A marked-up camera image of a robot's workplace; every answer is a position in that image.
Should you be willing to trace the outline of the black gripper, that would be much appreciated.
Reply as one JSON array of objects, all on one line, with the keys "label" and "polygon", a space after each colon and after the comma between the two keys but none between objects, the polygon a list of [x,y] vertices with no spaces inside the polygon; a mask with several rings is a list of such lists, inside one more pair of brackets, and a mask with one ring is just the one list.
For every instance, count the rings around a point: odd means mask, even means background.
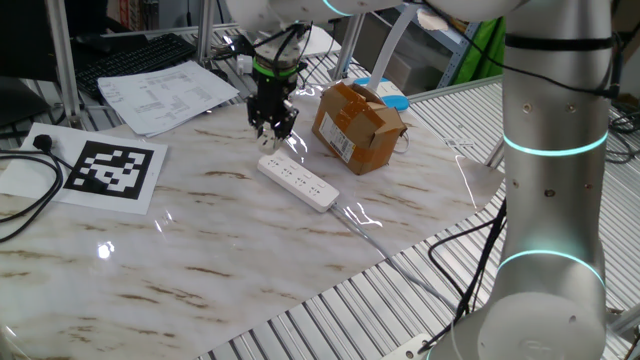
[{"label": "black gripper", "polygon": [[[257,90],[247,98],[248,123],[254,130],[255,139],[264,135],[264,121],[271,118],[280,119],[286,109],[284,101],[295,90],[298,75],[293,74],[284,79],[277,79],[264,74],[254,74]],[[297,113],[287,113],[273,123],[273,131],[277,140],[285,140],[292,132]]]}]

